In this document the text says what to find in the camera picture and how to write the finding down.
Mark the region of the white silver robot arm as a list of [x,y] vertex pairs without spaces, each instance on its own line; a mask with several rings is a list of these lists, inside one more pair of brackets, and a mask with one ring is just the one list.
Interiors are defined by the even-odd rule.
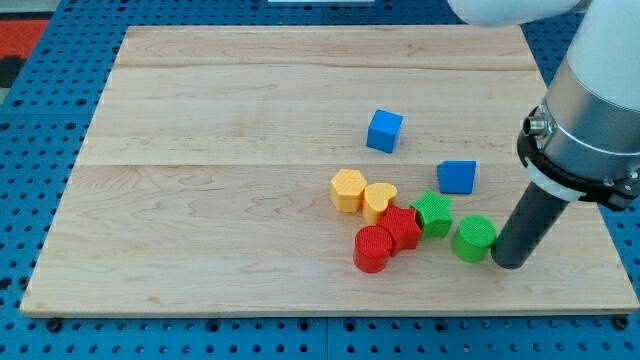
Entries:
[[561,200],[627,208],[639,195],[638,0],[450,0],[464,22],[524,24],[581,11],[584,18],[518,153],[531,181]]

